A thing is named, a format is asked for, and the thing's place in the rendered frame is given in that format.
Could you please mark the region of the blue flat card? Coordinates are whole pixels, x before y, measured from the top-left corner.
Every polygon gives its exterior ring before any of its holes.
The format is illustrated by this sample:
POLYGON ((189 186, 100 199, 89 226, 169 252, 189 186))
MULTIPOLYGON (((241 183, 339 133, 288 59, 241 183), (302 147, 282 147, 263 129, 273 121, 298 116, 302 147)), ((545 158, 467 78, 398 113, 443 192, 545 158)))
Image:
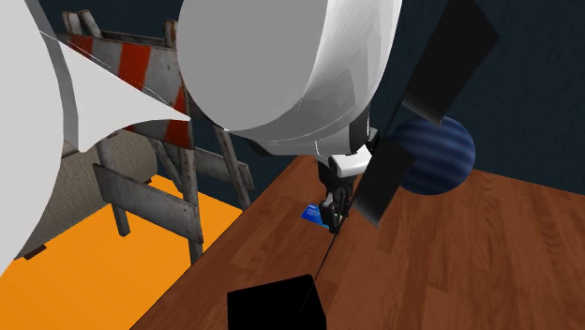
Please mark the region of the blue flat card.
POLYGON ((324 228, 329 228, 329 226, 327 224, 323 223, 321 213, 320 213, 320 208, 316 204, 310 203, 306 207, 306 209, 303 211, 303 213, 301 214, 301 218, 305 219, 311 223, 320 225, 324 228))

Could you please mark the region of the blue striped ball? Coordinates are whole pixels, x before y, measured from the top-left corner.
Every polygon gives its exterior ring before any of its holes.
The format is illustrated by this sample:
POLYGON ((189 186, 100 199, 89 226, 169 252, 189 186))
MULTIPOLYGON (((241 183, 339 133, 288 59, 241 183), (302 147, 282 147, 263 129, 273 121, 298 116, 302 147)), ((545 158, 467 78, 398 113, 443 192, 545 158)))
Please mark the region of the blue striped ball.
POLYGON ((457 188, 475 162, 475 145, 468 130, 444 117, 436 126, 416 117, 400 124, 390 139, 415 157, 401 186, 419 195, 439 195, 457 188))

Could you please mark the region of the black block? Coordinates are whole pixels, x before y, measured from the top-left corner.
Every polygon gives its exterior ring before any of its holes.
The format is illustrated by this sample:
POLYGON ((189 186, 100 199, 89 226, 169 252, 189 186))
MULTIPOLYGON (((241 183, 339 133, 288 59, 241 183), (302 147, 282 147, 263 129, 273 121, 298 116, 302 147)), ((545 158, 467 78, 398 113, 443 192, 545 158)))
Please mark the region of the black block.
POLYGON ((228 330, 327 330, 313 276, 227 293, 228 330))

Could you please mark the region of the black flat panels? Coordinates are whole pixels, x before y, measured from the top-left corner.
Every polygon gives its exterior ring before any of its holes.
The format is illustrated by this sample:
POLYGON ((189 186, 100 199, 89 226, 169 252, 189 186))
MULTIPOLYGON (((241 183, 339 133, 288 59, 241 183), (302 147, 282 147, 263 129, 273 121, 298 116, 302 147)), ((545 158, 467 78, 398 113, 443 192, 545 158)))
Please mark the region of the black flat panels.
MULTIPOLYGON (((396 109, 404 106, 439 125, 499 35, 476 0, 449 0, 396 109)), ((373 156, 354 192, 352 207, 378 227, 414 156, 379 134, 373 156)))

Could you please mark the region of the red white wooden barricade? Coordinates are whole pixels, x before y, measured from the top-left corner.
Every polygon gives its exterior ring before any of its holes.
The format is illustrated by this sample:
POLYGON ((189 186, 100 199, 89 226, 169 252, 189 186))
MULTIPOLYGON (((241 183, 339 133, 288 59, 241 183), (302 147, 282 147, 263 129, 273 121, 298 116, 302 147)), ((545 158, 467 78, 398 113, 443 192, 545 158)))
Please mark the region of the red white wooden barricade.
MULTIPOLYGON (((178 23, 164 23, 163 38, 102 30, 87 9, 62 14, 64 41, 112 74, 191 118, 202 117, 180 74, 175 41, 178 23)), ((128 215, 134 214, 188 240, 190 259, 203 254, 197 175, 202 173, 233 185, 243 207, 254 188, 248 165, 236 157, 230 134, 217 127, 220 153, 195 145, 189 122, 163 120, 129 125, 128 131, 147 137, 175 187, 183 196, 150 187, 115 169, 107 142, 97 144, 99 162, 94 171, 102 199, 110 203, 120 235, 129 233, 128 215)))

